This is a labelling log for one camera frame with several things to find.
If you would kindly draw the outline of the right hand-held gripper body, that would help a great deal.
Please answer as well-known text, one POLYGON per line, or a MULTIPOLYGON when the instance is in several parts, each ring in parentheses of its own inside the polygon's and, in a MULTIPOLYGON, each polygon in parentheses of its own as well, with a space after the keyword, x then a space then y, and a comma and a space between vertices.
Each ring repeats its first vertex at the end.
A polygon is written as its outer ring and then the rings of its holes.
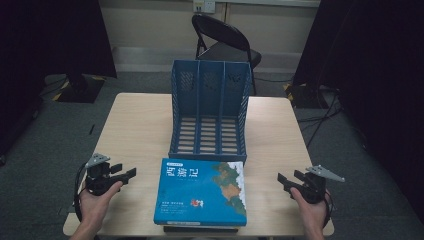
POLYGON ((326 169, 322 165, 306 168, 303 173, 305 179, 302 184, 297 184, 295 188, 300 191, 303 198, 310 204, 316 204, 324 200, 326 193, 326 180, 344 182, 345 178, 326 169))

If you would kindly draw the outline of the black folding chair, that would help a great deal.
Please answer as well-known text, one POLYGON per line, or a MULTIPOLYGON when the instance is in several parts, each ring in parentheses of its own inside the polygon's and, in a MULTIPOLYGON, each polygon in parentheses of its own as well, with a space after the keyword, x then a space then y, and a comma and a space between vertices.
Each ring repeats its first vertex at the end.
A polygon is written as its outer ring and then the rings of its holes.
POLYGON ((245 35, 236 27, 204 14, 191 19, 197 34, 197 60, 248 62, 254 69, 262 55, 250 47, 245 35))

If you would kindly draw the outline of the white wall socket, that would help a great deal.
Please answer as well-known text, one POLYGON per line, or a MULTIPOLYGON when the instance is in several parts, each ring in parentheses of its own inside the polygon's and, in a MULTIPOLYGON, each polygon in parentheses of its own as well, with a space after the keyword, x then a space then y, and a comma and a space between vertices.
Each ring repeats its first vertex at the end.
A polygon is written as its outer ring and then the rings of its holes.
POLYGON ((193 11, 195 13, 214 14, 216 3, 214 0, 193 0, 193 11))

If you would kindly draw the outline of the blue plastic file rack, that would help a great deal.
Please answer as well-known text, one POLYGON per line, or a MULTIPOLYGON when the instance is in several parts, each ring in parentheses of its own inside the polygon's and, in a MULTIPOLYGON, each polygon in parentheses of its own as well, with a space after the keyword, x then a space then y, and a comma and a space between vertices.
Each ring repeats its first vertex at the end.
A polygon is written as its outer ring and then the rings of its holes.
POLYGON ((173 131, 168 156, 244 162, 251 81, 246 62, 174 61, 173 131))

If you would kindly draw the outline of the blue book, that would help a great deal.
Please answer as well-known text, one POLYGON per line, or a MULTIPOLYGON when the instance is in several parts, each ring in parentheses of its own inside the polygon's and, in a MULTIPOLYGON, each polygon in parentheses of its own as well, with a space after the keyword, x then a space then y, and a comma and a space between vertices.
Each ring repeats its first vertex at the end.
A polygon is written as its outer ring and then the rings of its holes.
POLYGON ((153 221, 168 226, 244 227, 244 164, 164 158, 153 221))

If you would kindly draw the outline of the black curtain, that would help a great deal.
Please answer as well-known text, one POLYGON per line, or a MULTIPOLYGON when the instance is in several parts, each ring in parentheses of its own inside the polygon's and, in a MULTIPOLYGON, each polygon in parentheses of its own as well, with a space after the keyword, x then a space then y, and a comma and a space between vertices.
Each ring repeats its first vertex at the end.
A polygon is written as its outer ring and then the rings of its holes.
POLYGON ((100 0, 0 0, 0 166, 55 74, 117 76, 100 0))
POLYGON ((339 90, 424 223, 424 0, 320 0, 294 82, 339 90))

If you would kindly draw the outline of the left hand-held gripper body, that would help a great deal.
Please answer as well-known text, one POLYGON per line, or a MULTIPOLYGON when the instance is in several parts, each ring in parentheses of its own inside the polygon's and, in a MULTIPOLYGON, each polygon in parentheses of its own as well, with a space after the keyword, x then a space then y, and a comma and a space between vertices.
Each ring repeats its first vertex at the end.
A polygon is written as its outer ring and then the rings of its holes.
POLYGON ((85 186, 92 195, 103 195, 118 181, 117 176, 112 177, 110 173, 110 167, 113 165, 110 165, 109 160, 106 155, 94 153, 85 165, 85 186))

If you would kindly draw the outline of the person's left hand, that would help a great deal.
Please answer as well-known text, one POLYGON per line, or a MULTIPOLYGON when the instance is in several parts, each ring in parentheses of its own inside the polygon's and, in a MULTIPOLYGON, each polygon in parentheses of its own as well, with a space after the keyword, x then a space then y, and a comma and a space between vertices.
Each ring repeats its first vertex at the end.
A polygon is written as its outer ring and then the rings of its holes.
POLYGON ((94 234, 101 229, 109 203, 113 196, 120 191, 122 186, 123 183, 118 181, 114 183, 106 193, 100 196, 92 195, 88 190, 84 190, 80 194, 80 208, 82 213, 81 225, 85 229, 88 229, 94 234))

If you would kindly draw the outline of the person's right hand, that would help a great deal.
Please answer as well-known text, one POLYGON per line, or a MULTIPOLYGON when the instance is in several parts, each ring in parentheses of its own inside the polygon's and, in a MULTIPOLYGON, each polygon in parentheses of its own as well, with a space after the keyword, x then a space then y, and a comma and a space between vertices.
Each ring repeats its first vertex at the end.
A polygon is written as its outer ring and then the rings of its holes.
POLYGON ((327 206, 325 201, 316 204, 308 203, 300 191, 292 187, 290 189, 294 200, 299 207, 300 216, 306 233, 320 233, 323 231, 325 218, 327 216, 327 206))

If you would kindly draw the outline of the black book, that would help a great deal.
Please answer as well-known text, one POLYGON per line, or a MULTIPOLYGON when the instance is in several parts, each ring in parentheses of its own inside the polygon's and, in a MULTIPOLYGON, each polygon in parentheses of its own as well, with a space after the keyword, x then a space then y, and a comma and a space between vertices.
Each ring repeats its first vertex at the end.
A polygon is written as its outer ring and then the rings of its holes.
POLYGON ((164 226, 164 232, 174 233, 237 233, 237 228, 207 228, 207 227, 181 227, 181 226, 164 226))

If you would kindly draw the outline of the black stand base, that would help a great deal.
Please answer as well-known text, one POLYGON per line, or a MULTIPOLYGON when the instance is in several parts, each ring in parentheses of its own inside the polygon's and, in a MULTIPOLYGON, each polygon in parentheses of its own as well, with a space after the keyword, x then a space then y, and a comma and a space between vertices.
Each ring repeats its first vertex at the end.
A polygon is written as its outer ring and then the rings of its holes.
POLYGON ((53 97, 57 102, 94 103, 106 78, 95 75, 66 75, 65 83, 53 97))
POLYGON ((319 90, 313 90, 307 85, 284 86, 287 99, 296 109, 328 109, 329 106, 319 90))

